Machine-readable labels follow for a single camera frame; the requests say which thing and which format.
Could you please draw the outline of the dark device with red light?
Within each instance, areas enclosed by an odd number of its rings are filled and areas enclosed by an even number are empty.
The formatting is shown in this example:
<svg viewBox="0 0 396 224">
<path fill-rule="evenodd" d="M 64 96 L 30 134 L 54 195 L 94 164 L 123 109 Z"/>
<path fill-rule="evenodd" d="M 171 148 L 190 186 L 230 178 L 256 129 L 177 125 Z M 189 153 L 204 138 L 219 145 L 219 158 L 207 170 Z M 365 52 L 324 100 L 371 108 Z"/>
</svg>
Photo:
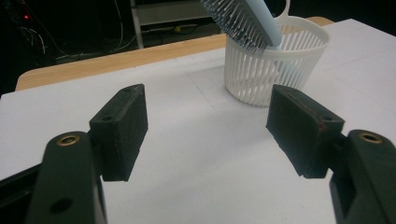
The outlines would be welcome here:
<svg viewBox="0 0 396 224">
<path fill-rule="evenodd" d="M 39 30 L 37 22 L 29 9 L 20 3 L 9 3 L 5 6 L 8 16 L 13 24 L 18 28 L 27 28 L 28 30 Z"/>
</svg>

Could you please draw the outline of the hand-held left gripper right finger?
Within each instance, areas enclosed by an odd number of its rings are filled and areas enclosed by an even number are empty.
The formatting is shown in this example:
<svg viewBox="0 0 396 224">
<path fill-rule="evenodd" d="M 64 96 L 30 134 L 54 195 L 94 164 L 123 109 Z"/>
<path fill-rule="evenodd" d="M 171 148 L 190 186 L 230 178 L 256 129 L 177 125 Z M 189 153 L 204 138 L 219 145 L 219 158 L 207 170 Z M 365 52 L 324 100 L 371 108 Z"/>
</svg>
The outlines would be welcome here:
<svg viewBox="0 0 396 224">
<path fill-rule="evenodd" d="M 345 121 L 303 92 L 274 85 L 266 128 L 296 173 L 323 178 L 337 224 L 396 224 L 396 147 L 366 130 L 342 134 Z"/>
</svg>

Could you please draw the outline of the white table cover sheet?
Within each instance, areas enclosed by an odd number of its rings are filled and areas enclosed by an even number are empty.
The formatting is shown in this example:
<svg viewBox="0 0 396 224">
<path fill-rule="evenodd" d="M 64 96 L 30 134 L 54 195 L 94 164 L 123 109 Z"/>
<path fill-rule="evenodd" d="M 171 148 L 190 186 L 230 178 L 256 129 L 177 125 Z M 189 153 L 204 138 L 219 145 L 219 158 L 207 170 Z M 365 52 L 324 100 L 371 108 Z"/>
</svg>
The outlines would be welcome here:
<svg viewBox="0 0 396 224">
<path fill-rule="evenodd" d="M 396 145 L 396 36 L 354 20 L 331 40 L 304 92 Z M 266 129 L 267 111 L 223 81 L 222 49 L 0 97 L 0 180 L 42 160 L 54 136 L 87 131 L 120 89 L 143 84 L 148 132 L 126 182 L 104 185 L 109 224 L 335 224 L 327 179 L 306 179 Z"/>
</svg>

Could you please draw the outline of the white plastic slotted basket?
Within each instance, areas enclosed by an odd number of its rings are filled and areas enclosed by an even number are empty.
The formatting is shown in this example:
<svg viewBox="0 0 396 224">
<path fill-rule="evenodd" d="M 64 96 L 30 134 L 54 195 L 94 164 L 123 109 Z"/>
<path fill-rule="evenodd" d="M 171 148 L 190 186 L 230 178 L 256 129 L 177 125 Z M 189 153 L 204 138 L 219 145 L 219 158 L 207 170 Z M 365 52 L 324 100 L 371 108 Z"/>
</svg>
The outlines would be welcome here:
<svg viewBox="0 0 396 224">
<path fill-rule="evenodd" d="M 319 25 L 289 14 L 290 0 L 275 17 L 282 34 L 280 45 L 262 54 L 250 53 L 228 38 L 225 47 L 224 83 L 236 99 L 268 106 L 275 84 L 301 89 L 330 42 Z"/>
</svg>

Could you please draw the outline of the light blue hairbrush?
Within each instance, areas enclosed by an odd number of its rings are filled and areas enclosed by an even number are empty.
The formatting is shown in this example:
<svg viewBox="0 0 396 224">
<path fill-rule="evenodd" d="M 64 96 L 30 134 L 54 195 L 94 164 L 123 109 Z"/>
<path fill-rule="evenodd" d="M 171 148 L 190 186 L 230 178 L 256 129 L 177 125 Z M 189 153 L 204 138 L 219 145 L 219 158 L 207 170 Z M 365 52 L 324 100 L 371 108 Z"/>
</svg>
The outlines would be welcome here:
<svg viewBox="0 0 396 224">
<path fill-rule="evenodd" d="M 217 26 L 242 49 L 260 55 L 277 48 L 282 34 L 263 0 L 201 0 Z"/>
</svg>

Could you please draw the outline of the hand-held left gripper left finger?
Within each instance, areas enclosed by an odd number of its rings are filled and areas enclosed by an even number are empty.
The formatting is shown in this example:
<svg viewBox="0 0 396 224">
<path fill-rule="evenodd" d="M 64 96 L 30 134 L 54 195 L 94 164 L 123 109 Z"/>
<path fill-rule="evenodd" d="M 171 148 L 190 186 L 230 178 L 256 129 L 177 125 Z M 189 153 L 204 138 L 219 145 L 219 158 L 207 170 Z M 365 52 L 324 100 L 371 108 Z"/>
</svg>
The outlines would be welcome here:
<svg viewBox="0 0 396 224">
<path fill-rule="evenodd" d="M 145 86 L 118 91 L 89 121 L 46 146 L 25 224 L 107 224 L 104 181 L 128 181 L 149 128 Z"/>
</svg>

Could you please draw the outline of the white metal stand frame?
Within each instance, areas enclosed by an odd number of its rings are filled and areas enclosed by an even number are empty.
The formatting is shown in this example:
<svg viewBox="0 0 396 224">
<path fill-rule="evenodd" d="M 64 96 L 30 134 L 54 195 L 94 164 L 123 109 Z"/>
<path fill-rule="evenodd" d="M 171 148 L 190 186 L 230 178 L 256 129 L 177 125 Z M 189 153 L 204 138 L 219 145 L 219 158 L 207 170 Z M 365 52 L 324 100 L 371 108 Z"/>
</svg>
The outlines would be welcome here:
<svg viewBox="0 0 396 224">
<path fill-rule="evenodd" d="M 175 21 L 209 18 L 200 0 L 171 0 L 165 3 L 138 5 L 130 0 L 137 47 L 144 47 L 141 27 Z"/>
</svg>

